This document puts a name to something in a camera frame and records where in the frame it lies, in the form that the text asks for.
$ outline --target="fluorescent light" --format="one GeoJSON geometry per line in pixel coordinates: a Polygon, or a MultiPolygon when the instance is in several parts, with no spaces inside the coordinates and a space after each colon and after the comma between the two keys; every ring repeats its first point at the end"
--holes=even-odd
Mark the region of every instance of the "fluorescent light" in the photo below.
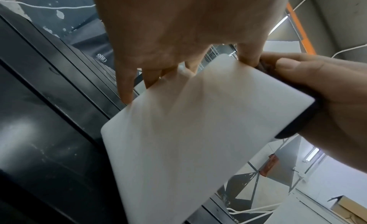
{"type": "Polygon", "coordinates": [[[277,29],[284,21],[286,21],[288,17],[289,15],[285,16],[279,23],[277,23],[277,25],[275,25],[275,27],[270,31],[269,35],[273,33],[273,31],[275,31],[275,29],[277,29]]]}
{"type": "Polygon", "coordinates": [[[310,153],[308,154],[308,156],[306,156],[306,159],[304,160],[304,162],[306,162],[306,163],[310,162],[319,151],[320,151],[320,149],[314,147],[312,149],[312,151],[310,151],[310,153]]]}

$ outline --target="orange beam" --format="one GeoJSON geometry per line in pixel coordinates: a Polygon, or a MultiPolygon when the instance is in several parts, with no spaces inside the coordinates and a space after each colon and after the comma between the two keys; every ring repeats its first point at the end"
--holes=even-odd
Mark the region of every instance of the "orange beam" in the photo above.
{"type": "Polygon", "coordinates": [[[296,27],[299,31],[299,34],[302,37],[301,43],[302,43],[303,47],[305,48],[306,52],[308,54],[311,54],[311,55],[316,55],[315,49],[313,48],[310,40],[308,39],[308,37],[306,35],[306,32],[305,32],[305,30],[303,29],[303,27],[301,25],[301,22],[299,21],[296,13],[294,12],[292,6],[289,3],[287,4],[287,10],[288,10],[289,14],[292,17],[293,22],[294,22],[294,24],[296,25],[296,27]]]}

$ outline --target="white cutting board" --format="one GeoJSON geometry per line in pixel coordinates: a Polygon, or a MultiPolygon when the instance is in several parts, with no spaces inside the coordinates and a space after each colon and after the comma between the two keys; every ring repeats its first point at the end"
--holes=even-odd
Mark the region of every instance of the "white cutting board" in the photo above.
{"type": "Polygon", "coordinates": [[[228,55],[161,78],[102,128],[129,223],[183,223],[313,102],[228,55]]]}

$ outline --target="cardboard box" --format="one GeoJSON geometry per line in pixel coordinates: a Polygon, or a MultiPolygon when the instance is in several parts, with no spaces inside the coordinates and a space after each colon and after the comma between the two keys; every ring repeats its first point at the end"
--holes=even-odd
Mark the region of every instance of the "cardboard box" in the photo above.
{"type": "Polygon", "coordinates": [[[329,201],[334,199],[336,199],[336,202],[331,207],[331,210],[345,218],[351,224],[367,224],[366,208],[346,196],[338,196],[329,201]]]}

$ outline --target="fingernail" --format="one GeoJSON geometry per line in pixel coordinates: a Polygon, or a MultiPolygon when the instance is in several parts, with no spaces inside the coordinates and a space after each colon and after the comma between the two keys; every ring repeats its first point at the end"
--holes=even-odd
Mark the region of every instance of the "fingernail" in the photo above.
{"type": "Polygon", "coordinates": [[[301,62],[288,59],[288,58],[280,58],[276,62],[276,69],[283,69],[283,70],[292,70],[296,68],[301,62]]]}

